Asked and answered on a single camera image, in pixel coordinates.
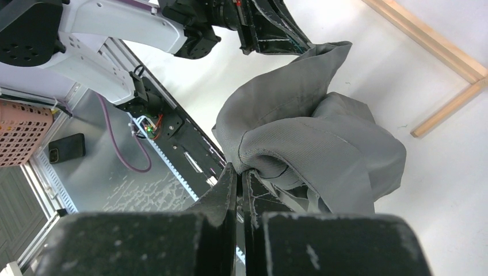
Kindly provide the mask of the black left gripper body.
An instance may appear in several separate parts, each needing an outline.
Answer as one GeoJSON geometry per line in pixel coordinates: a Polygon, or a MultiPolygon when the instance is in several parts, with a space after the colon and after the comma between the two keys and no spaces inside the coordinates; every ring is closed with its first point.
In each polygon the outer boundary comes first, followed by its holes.
{"type": "Polygon", "coordinates": [[[245,23],[241,1],[159,1],[164,17],[182,25],[186,41],[174,55],[185,59],[201,59],[221,42],[214,27],[236,31],[243,54],[255,50],[245,23]]]}

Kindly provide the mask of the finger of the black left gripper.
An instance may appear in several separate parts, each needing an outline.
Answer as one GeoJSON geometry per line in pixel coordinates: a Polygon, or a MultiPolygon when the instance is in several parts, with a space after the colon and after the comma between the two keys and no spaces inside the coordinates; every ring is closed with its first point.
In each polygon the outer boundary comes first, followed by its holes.
{"type": "Polygon", "coordinates": [[[268,17],[263,1],[236,1],[241,49],[263,55],[301,55],[268,17]]]}
{"type": "Polygon", "coordinates": [[[263,1],[263,5],[266,5],[271,23],[284,33],[296,51],[306,52],[311,48],[312,42],[295,22],[284,1],[263,1]]]}

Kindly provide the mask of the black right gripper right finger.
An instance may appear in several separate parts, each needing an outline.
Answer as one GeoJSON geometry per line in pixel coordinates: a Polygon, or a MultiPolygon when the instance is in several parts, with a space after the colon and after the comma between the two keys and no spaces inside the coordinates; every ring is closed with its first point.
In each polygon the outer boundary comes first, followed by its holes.
{"type": "Polygon", "coordinates": [[[293,212],[252,171],[242,191],[247,275],[431,275],[399,217],[293,212]]]}

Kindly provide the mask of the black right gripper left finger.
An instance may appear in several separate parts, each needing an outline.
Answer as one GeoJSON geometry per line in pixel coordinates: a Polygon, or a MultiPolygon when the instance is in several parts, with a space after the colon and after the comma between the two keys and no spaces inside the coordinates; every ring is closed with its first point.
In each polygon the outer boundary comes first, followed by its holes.
{"type": "Polygon", "coordinates": [[[36,275],[234,275],[237,180],[231,163],[182,212],[96,212],[63,217],[36,275]]]}

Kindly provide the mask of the grey pleated skirt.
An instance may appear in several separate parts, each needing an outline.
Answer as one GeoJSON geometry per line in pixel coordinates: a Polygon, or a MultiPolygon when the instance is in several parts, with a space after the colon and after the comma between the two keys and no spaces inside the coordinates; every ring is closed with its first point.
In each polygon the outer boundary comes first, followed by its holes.
{"type": "Polygon", "coordinates": [[[238,173],[255,170],[309,212],[373,214],[401,185],[406,148],[367,104],[330,92],[352,43],[314,45],[233,92],[212,133],[238,173]]]}

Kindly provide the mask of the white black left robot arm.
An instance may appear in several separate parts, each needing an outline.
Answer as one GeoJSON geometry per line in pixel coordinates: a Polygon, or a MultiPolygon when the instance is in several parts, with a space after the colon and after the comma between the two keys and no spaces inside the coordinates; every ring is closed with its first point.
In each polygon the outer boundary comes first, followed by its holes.
{"type": "Polygon", "coordinates": [[[100,54],[108,39],[197,60],[237,32],[244,54],[300,55],[311,41],[283,1],[2,1],[1,87],[58,99],[78,83],[117,108],[156,116],[163,98],[100,54]]]}

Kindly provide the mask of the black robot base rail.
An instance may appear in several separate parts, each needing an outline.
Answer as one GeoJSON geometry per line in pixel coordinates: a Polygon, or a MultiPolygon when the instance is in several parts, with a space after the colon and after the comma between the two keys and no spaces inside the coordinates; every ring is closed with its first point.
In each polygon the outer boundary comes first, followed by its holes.
{"type": "Polygon", "coordinates": [[[155,133],[146,135],[148,142],[198,201],[225,167],[220,149],[122,40],[108,38],[99,53],[135,81],[136,98],[118,108],[154,122],[155,133]]]}

